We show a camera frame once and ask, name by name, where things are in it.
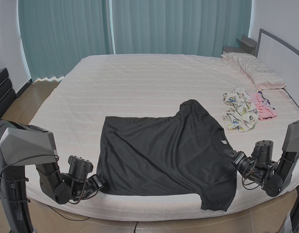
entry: crumpled clothing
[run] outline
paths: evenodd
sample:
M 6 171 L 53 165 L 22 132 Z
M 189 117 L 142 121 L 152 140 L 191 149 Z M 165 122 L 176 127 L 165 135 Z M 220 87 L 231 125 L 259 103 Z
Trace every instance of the crumpled clothing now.
M 221 112 L 228 130 L 238 128 L 239 132 L 247 132 L 254 128 L 259 111 L 245 89 L 237 86 L 230 93 L 224 93 L 223 98 L 224 103 L 230 106 Z
M 254 101 L 255 106 L 259 111 L 260 120 L 278 116 L 277 111 L 275 111 L 274 108 L 270 107 L 269 100 L 265 99 L 261 92 L 259 92 L 258 94 L 250 94 L 250 98 Z

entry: teal curtain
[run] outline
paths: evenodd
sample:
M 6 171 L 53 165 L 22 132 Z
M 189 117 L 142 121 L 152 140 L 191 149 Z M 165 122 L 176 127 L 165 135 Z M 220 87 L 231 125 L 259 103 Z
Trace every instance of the teal curtain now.
M 109 0 L 18 0 L 33 80 L 62 77 L 84 57 L 113 53 Z
M 220 56 L 248 35 L 252 0 L 112 0 L 116 53 Z

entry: headboard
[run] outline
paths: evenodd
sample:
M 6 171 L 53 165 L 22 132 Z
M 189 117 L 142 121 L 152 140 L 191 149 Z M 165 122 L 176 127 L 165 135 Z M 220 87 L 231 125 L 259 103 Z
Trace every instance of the headboard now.
M 284 79 L 286 91 L 299 107 L 299 51 L 260 29 L 255 56 Z

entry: tiled floor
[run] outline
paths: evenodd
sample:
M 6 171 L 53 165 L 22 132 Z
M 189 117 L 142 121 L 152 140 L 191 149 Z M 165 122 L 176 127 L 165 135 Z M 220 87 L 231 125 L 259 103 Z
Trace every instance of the tiled floor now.
M 57 87 L 57 81 L 38 81 L 32 84 L 22 96 L 14 101 L 3 119 L 29 124 L 41 104 Z M 287 212 L 291 210 L 296 191 L 285 193 L 250 209 L 230 215 L 160 222 L 139 222 L 136 233 L 270 233 L 276 232 Z M 38 233 L 133 233 L 136 222 L 109 221 L 90 218 L 84 222 L 66 220 L 52 211 L 47 205 L 32 201 L 29 204 L 33 225 Z M 71 219 L 85 217 L 61 211 Z M 0 203 L 0 233 L 7 233 L 9 225 Z

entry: mattress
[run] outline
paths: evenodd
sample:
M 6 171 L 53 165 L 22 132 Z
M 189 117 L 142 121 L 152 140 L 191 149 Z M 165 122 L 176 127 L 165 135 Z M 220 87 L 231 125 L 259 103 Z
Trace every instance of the mattress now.
M 196 99 L 225 129 L 234 150 L 251 155 L 255 142 L 274 141 L 273 160 L 281 156 L 287 125 L 299 119 L 299 110 L 283 89 L 265 90 L 278 116 L 259 121 L 253 130 L 227 130 L 221 111 L 223 93 L 236 86 L 256 92 L 254 84 L 233 64 L 215 57 L 171 54 L 88 56 L 61 81 L 45 100 L 31 124 L 54 133 L 61 172 L 67 172 L 70 155 L 81 156 L 95 166 L 105 116 L 174 116 L 179 105 Z M 238 212 L 271 199 L 260 188 L 245 190 L 237 176 L 237 192 L 227 212 L 201 210 L 200 196 L 117 196 L 99 192 L 78 205 L 58 205 L 39 187 L 35 166 L 26 166 L 28 197 L 65 211 L 100 219 L 158 221 L 220 216 Z M 290 185 L 299 184 L 299 161 Z

